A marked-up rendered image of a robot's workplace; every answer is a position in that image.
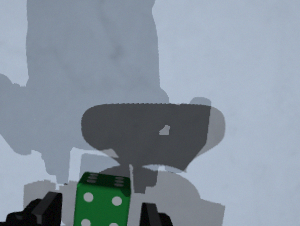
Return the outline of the green die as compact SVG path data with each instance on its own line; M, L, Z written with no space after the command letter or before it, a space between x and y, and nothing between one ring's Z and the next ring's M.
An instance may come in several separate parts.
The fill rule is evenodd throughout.
M84 172L77 184L73 226L127 226L128 177Z

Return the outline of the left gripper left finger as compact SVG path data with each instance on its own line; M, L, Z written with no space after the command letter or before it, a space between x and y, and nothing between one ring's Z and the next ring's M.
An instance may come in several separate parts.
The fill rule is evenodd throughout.
M43 199L31 201L23 211L9 213L0 226L61 226L61 214L62 193L49 191Z

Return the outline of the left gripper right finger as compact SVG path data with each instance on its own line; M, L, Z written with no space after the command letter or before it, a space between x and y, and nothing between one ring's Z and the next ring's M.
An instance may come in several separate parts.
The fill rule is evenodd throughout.
M155 203L143 202L141 207L139 226L173 226L173 225L170 217L167 214L165 213L158 214L158 210Z

